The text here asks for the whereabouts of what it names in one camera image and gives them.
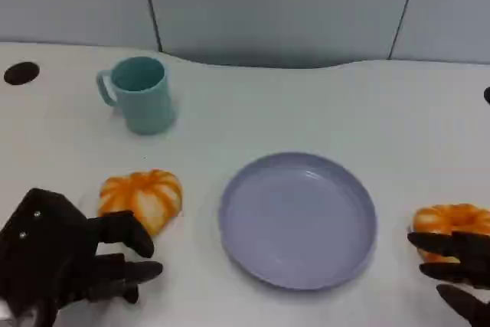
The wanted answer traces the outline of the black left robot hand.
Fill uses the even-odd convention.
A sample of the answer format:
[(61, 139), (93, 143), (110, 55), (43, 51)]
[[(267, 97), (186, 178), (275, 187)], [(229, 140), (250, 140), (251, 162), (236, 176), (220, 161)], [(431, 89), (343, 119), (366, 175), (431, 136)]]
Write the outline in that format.
[[(131, 211), (119, 211), (86, 220), (85, 242), (76, 249), (58, 296), (58, 305), (87, 300), (122, 298), (129, 304), (139, 300), (139, 285), (158, 277), (163, 266), (151, 259), (153, 240)], [(128, 261), (122, 253), (98, 255), (100, 243), (122, 243), (143, 261)]]

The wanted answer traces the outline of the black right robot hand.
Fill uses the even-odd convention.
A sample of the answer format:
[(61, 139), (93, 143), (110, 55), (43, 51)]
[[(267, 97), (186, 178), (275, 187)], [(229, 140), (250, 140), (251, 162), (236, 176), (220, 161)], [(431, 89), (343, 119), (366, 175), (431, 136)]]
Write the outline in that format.
[(456, 284), (489, 289), (489, 236), (465, 232), (410, 232), (407, 239), (420, 250), (458, 260), (457, 263), (423, 263), (419, 269), (425, 276), (441, 282), (436, 287), (439, 296), (471, 326), (488, 326), (489, 303)]

